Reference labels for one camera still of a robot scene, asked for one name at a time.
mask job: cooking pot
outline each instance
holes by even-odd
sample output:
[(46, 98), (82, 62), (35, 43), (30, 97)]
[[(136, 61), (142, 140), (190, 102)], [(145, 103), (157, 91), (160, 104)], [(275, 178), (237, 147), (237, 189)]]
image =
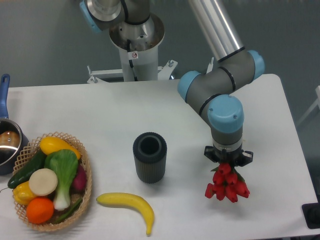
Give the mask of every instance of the cooking pot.
[(0, 82), (0, 175), (13, 172), (17, 156), (29, 142), (18, 124), (9, 120), (7, 109), (9, 83), (9, 74), (2, 75)]

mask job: red tulip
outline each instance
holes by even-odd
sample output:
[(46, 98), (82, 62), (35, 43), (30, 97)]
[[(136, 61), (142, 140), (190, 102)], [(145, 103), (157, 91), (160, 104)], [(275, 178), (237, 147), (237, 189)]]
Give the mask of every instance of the red tulip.
[(231, 185), (225, 187), (225, 196), (233, 203), (238, 202), (236, 190)]
[(225, 186), (223, 185), (213, 185), (212, 190), (216, 194), (216, 199), (222, 201), (226, 196)]
[(231, 166), (229, 163), (220, 163), (219, 167), (218, 167), (218, 171), (222, 174), (222, 175), (226, 175), (228, 173), (231, 172)]
[(213, 175), (212, 181), (214, 184), (221, 185), (225, 181), (225, 176), (222, 175), (219, 171), (216, 171)]
[(230, 172), (225, 175), (225, 180), (229, 185), (234, 185), (238, 181), (238, 175), (235, 172)]
[(212, 183), (208, 183), (208, 185), (206, 186), (206, 190), (205, 190), (205, 196), (210, 199), (212, 198), (212, 196), (215, 194), (215, 192), (213, 191), (213, 184)]
[(248, 198), (250, 191), (247, 187), (247, 184), (244, 181), (238, 181), (235, 185), (234, 185), (234, 189), (236, 194), (238, 194), (241, 197), (244, 198)]

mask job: gray floor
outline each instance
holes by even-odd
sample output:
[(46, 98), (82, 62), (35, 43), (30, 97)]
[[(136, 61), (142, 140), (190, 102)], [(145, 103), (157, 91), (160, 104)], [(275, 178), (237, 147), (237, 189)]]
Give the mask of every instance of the gray floor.
[[(320, 0), (223, 2), (246, 48), (264, 57), (266, 73), (280, 76), (296, 123), (320, 85)], [(151, 9), (166, 30), (159, 64), (177, 61), (177, 78), (205, 70), (212, 54), (187, 1), (151, 0)], [(91, 32), (79, 0), (0, 0), (0, 33), (0, 74), (11, 75), (11, 87), (85, 84), (87, 65), (121, 68), (108, 32)], [(319, 122), (314, 114), (297, 129), (316, 192)]]

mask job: tulip bouquet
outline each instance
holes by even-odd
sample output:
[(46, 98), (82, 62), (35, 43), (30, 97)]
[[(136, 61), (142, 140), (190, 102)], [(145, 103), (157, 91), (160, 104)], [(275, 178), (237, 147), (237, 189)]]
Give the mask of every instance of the tulip bouquet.
[(209, 183), (206, 187), (205, 196), (210, 199), (213, 195), (222, 201), (227, 197), (231, 202), (238, 201), (238, 195), (248, 198), (250, 191), (247, 188), (244, 178), (236, 171), (234, 166), (222, 162), (218, 167), (212, 170), (213, 184)]

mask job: blue pot handle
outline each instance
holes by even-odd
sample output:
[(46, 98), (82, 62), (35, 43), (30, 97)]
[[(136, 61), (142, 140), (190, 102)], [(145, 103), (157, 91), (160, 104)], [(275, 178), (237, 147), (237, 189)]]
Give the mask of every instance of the blue pot handle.
[(0, 118), (8, 119), (7, 97), (10, 83), (10, 75), (3, 74), (0, 82)]

